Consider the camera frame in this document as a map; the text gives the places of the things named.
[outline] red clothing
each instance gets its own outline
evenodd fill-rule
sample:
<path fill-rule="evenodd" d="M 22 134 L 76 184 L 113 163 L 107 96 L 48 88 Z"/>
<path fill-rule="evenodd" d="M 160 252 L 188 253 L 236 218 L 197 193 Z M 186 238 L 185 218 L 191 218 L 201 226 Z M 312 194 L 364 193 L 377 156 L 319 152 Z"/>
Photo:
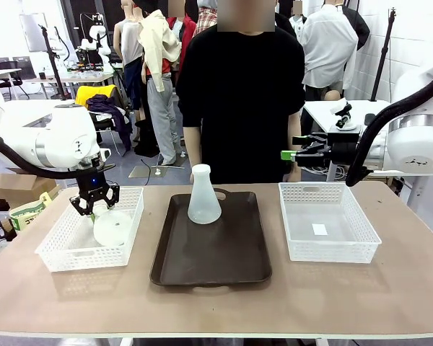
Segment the red clothing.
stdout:
<path fill-rule="evenodd" d="M 173 29 L 173 25 L 175 25 L 176 18 L 167 18 L 167 22 L 171 30 Z M 196 23 L 193 22 L 193 20 L 188 15 L 186 15 L 186 17 L 183 19 L 183 25 L 185 27 L 185 31 L 183 33 L 183 39 L 181 41 L 180 69 L 181 66 L 183 66 L 183 62 L 185 60 L 186 50 L 188 49 L 189 43 L 193 39 L 194 31 L 196 31 Z"/>
<path fill-rule="evenodd" d="M 170 72 L 171 63 L 167 59 L 162 59 L 162 74 L 168 74 Z M 151 71 L 146 67 L 146 75 L 151 76 Z"/>

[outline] plaid shirt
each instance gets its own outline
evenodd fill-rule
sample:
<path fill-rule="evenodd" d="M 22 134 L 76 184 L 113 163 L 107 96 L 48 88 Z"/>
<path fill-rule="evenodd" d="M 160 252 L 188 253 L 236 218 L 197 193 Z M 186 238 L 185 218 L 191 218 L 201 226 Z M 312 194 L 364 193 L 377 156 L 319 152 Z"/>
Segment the plaid shirt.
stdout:
<path fill-rule="evenodd" d="M 203 32 L 205 29 L 209 29 L 211 26 L 217 23 L 217 11 L 208 7 L 201 7 L 199 9 L 199 19 L 197 21 L 196 31 L 194 36 Z"/>

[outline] black jacket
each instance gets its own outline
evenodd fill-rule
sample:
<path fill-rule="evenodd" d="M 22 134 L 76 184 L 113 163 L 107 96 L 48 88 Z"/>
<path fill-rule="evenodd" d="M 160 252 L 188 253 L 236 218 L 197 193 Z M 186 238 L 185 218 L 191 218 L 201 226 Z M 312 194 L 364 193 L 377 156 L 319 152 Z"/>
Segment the black jacket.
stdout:
<path fill-rule="evenodd" d="M 279 29 L 282 29 L 283 31 L 287 31 L 290 35 L 297 38 L 297 35 L 295 35 L 295 30 L 290 24 L 289 20 L 284 17 L 282 14 L 275 13 L 274 19 L 276 20 L 276 25 Z"/>
<path fill-rule="evenodd" d="M 356 34 L 358 35 L 359 42 L 358 42 L 358 50 L 362 48 L 363 45 L 366 44 L 367 39 L 370 35 L 369 27 L 367 26 L 366 22 L 362 19 L 359 12 L 354 11 L 353 9 L 349 9 L 346 6 L 342 7 L 344 14 L 346 18 L 348 18 L 351 26 L 353 27 L 354 31 L 356 31 Z"/>

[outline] wooden tabletop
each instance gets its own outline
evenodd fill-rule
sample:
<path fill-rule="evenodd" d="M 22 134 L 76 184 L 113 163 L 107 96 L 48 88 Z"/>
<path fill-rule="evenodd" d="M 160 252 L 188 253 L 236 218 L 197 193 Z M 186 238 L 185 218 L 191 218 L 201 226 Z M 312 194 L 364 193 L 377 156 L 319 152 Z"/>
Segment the wooden tabletop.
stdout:
<path fill-rule="evenodd" d="M 113 74 L 103 74 L 101 76 L 81 76 L 81 77 L 68 77 L 61 78 L 61 83 L 100 83 L 107 79 L 113 78 Z M 47 76 L 46 79 L 34 78 L 34 79 L 26 79 L 27 83 L 56 83 L 56 79 L 54 76 Z"/>
<path fill-rule="evenodd" d="M 20 68 L 8 68 L 7 70 L 0 70 L 0 76 L 8 76 L 8 74 L 12 74 L 13 72 L 21 71 Z"/>
<path fill-rule="evenodd" d="M 172 195 L 146 187 L 127 267 L 51 274 L 34 254 L 75 195 L 65 190 L 0 255 L 0 333 L 64 337 L 433 336 L 433 233 L 384 184 L 353 193 L 382 239 L 370 265 L 290 262 L 277 185 L 257 195 L 272 278 L 240 288 L 170 289 L 149 281 Z"/>

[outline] black t-shirt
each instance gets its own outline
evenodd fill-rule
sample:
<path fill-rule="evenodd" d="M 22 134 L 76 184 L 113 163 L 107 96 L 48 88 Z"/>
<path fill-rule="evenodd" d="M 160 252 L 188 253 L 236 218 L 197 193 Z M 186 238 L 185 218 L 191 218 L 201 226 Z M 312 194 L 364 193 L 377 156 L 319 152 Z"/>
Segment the black t-shirt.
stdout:
<path fill-rule="evenodd" d="M 183 126 L 202 126 L 202 162 L 214 184 L 282 180 L 304 72 L 302 46 L 279 28 L 247 36 L 215 25 L 193 38 L 176 90 Z"/>

